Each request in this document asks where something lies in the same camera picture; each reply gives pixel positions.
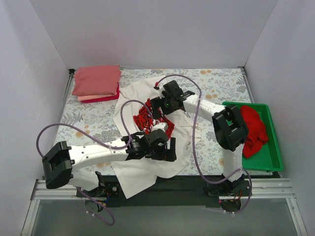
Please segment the white printed t-shirt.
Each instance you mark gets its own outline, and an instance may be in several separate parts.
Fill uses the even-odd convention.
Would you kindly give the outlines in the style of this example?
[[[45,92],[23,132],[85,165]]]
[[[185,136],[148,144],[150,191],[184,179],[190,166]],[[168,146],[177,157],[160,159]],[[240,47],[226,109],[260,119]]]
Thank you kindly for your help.
[[[142,106],[133,101],[146,102],[149,98],[157,97],[158,91],[154,89],[154,85],[161,78],[158,76],[142,79],[120,89],[113,121],[122,136],[125,136],[128,131],[133,134],[139,130],[133,121],[133,116],[138,114]],[[149,158],[116,162],[113,170],[126,198],[154,185],[158,177],[171,178],[179,174],[190,163],[192,159],[192,120],[181,110],[167,115],[167,118],[175,125],[172,137],[176,138],[177,159],[174,162]],[[195,142],[198,143],[200,140],[201,130],[196,128]]]

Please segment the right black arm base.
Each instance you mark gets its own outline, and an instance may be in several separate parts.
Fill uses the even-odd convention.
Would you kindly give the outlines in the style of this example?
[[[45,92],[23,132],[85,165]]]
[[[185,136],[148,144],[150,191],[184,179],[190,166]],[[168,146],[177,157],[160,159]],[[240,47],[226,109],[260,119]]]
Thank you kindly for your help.
[[[203,187],[205,195],[218,198],[224,213],[235,215],[242,212],[252,196],[252,180],[245,180],[245,175],[233,182],[226,180],[219,184],[207,183]]]

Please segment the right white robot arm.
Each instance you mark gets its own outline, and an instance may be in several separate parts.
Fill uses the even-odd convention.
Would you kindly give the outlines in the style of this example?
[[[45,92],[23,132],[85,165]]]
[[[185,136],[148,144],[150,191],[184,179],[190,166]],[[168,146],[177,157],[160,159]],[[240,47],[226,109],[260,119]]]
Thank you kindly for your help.
[[[244,144],[249,133],[247,125],[240,110],[234,106],[224,106],[201,98],[199,94],[191,91],[184,92],[176,81],[165,84],[162,80],[155,83],[154,89],[159,96],[151,99],[153,117],[158,118],[162,114],[169,115],[177,110],[194,113],[192,127],[192,153],[200,176],[212,185],[223,184],[223,191],[227,195],[234,195],[240,189],[239,179],[242,177],[242,153]],[[199,167],[195,151],[195,130],[197,118],[202,117],[213,125],[217,143],[223,149],[223,179],[211,181],[207,179]]]

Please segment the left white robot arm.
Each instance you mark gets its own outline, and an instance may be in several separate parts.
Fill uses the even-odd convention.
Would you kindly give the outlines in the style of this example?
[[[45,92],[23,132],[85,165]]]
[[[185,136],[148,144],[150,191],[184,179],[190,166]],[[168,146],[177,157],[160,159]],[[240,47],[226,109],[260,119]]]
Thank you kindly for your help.
[[[42,159],[46,188],[70,184],[98,197],[104,193],[105,181],[99,172],[88,172],[87,166],[142,158],[174,162],[176,139],[158,128],[149,134],[136,132],[102,145],[69,146],[65,141],[58,142]]]

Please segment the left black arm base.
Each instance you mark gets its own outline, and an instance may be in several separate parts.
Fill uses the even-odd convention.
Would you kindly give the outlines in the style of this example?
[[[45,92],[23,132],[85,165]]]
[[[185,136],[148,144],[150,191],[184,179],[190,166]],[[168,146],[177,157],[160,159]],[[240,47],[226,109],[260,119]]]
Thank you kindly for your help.
[[[86,210],[93,217],[100,217],[99,213],[110,208],[122,206],[122,190],[115,177],[103,176],[100,172],[82,172],[74,184],[76,197],[84,198],[94,208]]]

